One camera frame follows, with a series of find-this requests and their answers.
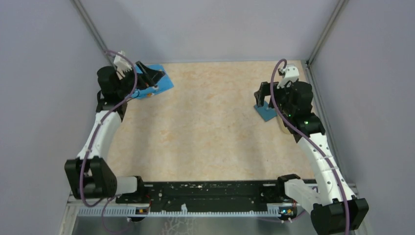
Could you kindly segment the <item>gold oval tray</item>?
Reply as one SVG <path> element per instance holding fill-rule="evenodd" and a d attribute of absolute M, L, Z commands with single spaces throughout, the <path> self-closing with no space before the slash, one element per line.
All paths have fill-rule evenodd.
<path fill-rule="evenodd" d="M 291 135 L 292 133 L 290 132 L 289 126 L 286 126 L 286 123 L 282 120 L 281 116 L 276 116 L 276 119 L 277 119 L 280 130 L 284 134 Z"/>

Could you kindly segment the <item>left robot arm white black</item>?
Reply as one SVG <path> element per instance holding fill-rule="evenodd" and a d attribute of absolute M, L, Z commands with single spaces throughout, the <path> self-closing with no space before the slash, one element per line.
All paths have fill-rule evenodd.
<path fill-rule="evenodd" d="M 105 162 L 110 145 L 127 109 L 123 102 L 133 85 L 134 96 L 159 91 L 167 74 L 161 65 L 146 66 L 136 62 L 136 68 L 121 70 L 105 66 L 97 71 L 100 91 L 97 93 L 95 121 L 86 144 L 77 157 L 67 160 L 65 173 L 76 199 L 101 199 L 127 194 L 134 202 L 142 202 L 147 195 L 139 176 L 116 177 Z"/>

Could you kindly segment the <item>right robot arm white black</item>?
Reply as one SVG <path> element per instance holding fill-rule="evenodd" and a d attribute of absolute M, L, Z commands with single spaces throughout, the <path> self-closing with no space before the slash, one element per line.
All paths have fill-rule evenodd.
<path fill-rule="evenodd" d="M 342 176 L 328 146 L 327 136 L 320 118 L 312 111 L 313 92 L 309 83 L 289 82 L 278 88 L 262 82 L 254 93 L 257 107 L 277 107 L 276 114 L 293 135 L 296 144 L 306 154 L 312 167 L 317 191 L 306 185 L 295 174 L 280 176 L 276 197 L 282 202 L 290 199 L 300 203 L 310 214 L 312 225 L 319 235 L 353 231 L 360 227 L 369 211 L 364 198 L 357 198 Z"/>

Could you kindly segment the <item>aluminium corner post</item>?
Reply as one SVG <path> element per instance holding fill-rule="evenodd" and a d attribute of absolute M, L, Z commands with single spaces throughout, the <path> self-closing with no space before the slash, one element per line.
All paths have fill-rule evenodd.
<path fill-rule="evenodd" d="M 334 28 L 339 16 L 343 12 L 344 8 L 347 6 L 349 0 L 338 0 L 337 4 L 330 15 L 327 24 L 325 25 L 317 43 L 315 44 L 312 53 L 308 59 L 308 65 L 312 65 L 316 60 L 317 56 L 319 55 L 322 47 L 324 46 L 326 40 L 328 39 L 332 29 Z"/>
<path fill-rule="evenodd" d="M 78 15 L 80 16 L 81 20 L 84 23 L 84 26 L 88 30 L 88 32 L 93 37 L 95 44 L 98 46 L 98 48 L 101 50 L 104 58 L 106 61 L 113 65 L 113 61 L 111 60 L 111 57 L 106 54 L 106 50 L 108 49 L 106 43 L 104 42 L 101 34 L 99 33 L 96 25 L 94 24 L 92 18 L 89 16 L 86 8 L 84 7 L 83 3 L 80 0 L 70 0 L 72 5 L 74 6 L 75 10 L 77 11 Z"/>

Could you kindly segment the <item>left aluminium corner post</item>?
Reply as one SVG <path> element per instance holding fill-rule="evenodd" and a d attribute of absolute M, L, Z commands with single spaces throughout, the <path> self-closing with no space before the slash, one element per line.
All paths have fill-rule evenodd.
<path fill-rule="evenodd" d="M 104 42 L 101 34 L 99 33 L 96 25 L 94 24 L 92 18 L 89 16 L 86 8 L 84 7 L 83 3 L 80 0 L 70 0 L 72 5 L 74 6 L 75 10 L 77 11 L 78 15 L 80 16 L 81 20 L 84 23 L 84 26 L 88 30 L 88 32 L 93 37 L 95 44 L 98 46 L 98 48 L 101 50 L 104 58 L 106 61 L 113 65 L 113 61 L 111 60 L 111 57 L 106 54 L 106 50 L 108 49 L 106 43 Z"/>

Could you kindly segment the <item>right aluminium corner post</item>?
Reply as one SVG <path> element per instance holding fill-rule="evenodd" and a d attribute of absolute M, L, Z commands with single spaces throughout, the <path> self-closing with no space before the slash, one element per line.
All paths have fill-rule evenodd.
<path fill-rule="evenodd" d="M 324 46 L 326 40 L 328 39 L 332 29 L 334 28 L 339 16 L 343 12 L 344 8 L 347 6 L 349 0 L 338 0 L 337 4 L 330 15 L 327 24 L 325 25 L 317 43 L 315 44 L 312 53 L 308 59 L 308 65 L 312 65 L 316 60 L 317 56 L 319 55 L 322 47 Z"/>

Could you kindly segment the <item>blue patterned cloth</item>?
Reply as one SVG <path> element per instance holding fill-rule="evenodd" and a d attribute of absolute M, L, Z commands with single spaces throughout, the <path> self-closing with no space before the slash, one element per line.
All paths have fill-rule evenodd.
<path fill-rule="evenodd" d="M 167 74 L 167 72 L 165 71 L 164 67 L 161 64 L 148 65 L 147 67 L 153 70 L 163 71 L 164 76 L 157 82 L 157 88 L 149 87 L 144 90 L 136 89 L 134 93 L 132 94 L 131 98 L 135 98 L 135 99 L 148 98 L 154 95 L 161 94 L 174 87 L 173 82 L 171 81 L 169 75 Z"/>

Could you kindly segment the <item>blue card holder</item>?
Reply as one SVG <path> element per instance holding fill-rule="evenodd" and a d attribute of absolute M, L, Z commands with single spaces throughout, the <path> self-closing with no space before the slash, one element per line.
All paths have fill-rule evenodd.
<path fill-rule="evenodd" d="M 275 111 L 275 109 L 270 108 L 269 103 L 266 101 L 264 102 L 264 105 L 261 107 L 259 107 L 258 105 L 254 105 L 254 109 L 265 122 L 268 122 L 277 116 L 277 112 Z"/>

